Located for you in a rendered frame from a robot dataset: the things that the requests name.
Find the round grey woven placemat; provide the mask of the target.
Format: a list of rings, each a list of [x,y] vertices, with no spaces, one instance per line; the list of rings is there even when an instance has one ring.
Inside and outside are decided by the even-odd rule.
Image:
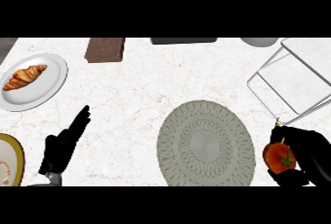
[[[171,186],[249,186],[255,144],[237,114],[213,101],[190,101],[160,127],[157,155]]]

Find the red tomato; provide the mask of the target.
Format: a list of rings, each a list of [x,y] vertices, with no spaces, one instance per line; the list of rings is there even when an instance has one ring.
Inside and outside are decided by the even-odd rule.
[[[286,140],[265,146],[264,161],[275,174],[296,168],[296,156],[290,146],[286,145]]]

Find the golden croissant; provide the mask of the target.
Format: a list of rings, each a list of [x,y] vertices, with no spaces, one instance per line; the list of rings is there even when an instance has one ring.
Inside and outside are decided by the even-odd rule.
[[[10,79],[10,82],[5,84],[4,90],[11,91],[20,88],[24,88],[30,85],[48,70],[48,65],[30,66],[26,69],[20,69]]]

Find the dark grey flat appliance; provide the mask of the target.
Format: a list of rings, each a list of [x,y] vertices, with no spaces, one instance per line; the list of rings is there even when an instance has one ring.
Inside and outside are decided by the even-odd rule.
[[[213,43],[218,38],[151,38],[154,45]]]

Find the gold-rimmed patterned plate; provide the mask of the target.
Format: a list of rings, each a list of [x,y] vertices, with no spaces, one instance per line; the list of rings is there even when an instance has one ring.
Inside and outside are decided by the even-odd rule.
[[[18,140],[0,133],[0,186],[21,186],[26,172],[26,153]]]

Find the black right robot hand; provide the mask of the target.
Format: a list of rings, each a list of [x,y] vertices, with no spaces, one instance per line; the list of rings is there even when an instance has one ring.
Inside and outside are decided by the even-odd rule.
[[[295,153],[302,170],[290,169],[280,174],[268,170],[277,184],[305,186],[314,183],[317,186],[331,187],[331,143],[324,135],[314,130],[277,126],[271,143],[280,143],[281,140]]]

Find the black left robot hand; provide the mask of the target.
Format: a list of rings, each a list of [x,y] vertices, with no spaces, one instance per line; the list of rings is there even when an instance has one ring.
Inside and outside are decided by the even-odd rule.
[[[66,171],[79,139],[91,122],[89,116],[89,106],[86,106],[80,110],[69,128],[57,136],[49,135],[46,137],[45,158],[39,168],[42,175],[48,175],[49,173],[61,174]]]

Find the grey metal edge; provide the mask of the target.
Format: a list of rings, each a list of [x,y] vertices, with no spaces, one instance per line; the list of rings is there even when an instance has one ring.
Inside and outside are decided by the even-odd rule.
[[[0,64],[4,63],[7,56],[17,43],[17,38],[0,38]]]

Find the brown wooden block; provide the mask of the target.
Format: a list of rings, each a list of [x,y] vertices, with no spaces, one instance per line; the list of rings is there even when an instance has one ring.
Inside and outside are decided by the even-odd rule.
[[[92,38],[88,43],[86,60],[89,63],[122,62],[125,38]]]

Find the white oval plate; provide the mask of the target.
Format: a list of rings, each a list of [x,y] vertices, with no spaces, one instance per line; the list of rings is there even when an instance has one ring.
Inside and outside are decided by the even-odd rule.
[[[32,84],[20,89],[4,90],[18,70],[46,65],[46,70]],[[0,78],[0,109],[11,112],[27,111],[41,106],[58,93],[69,77],[69,63],[54,53],[41,53],[20,60]]]

